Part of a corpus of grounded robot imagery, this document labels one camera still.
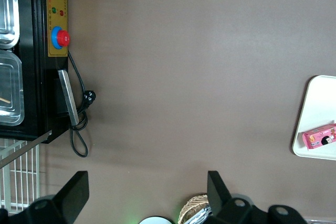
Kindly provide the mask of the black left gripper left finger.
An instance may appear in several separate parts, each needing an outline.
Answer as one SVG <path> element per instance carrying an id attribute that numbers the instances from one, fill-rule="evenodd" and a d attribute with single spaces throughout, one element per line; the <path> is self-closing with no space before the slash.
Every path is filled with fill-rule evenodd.
<path id="1" fill-rule="evenodd" d="M 87 171 L 76 172 L 55 195 L 45 196 L 28 208 L 29 223 L 74 223 L 89 199 Z"/>

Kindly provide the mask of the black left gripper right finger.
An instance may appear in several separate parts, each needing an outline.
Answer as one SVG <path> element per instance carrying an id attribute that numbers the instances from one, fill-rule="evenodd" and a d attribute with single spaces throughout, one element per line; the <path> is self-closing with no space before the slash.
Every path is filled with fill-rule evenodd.
<path id="1" fill-rule="evenodd" d="M 232 196 L 219 172 L 207 174 L 207 198 L 212 211 L 207 223 L 267 223 L 267 214 L 245 196 Z"/>

